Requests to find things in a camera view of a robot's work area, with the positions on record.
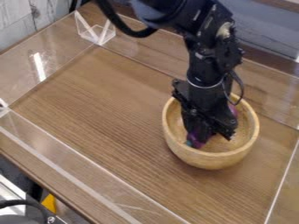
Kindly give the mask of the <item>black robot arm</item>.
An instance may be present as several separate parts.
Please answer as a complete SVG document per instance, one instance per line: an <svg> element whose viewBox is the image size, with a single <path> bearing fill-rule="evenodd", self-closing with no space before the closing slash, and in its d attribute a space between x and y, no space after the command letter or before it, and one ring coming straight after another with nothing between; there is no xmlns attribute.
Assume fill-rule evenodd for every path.
<svg viewBox="0 0 299 224"><path fill-rule="evenodd" d="M95 0L115 27L134 38L146 38L161 29L181 33L190 55L186 78L173 81L173 97L182 106L186 142L201 148L217 134L231 139L239 126L231 89L242 79L235 67L243 49L237 39L230 9L219 0L131 0L135 15L144 23L134 30L120 18L110 0Z"/></svg>

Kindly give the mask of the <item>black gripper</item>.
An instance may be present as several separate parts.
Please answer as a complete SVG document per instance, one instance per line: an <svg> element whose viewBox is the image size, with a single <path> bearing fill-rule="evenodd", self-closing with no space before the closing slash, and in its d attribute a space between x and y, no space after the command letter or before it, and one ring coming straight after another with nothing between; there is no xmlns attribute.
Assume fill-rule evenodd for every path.
<svg viewBox="0 0 299 224"><path fill-rule="evenodd" d="M182 105L187 139L206 144L213 131L229 141L239 126L238 116L230 109L233 79L223 77L214 86L198 86L190 80L173 80L173 97Z"/></svg>

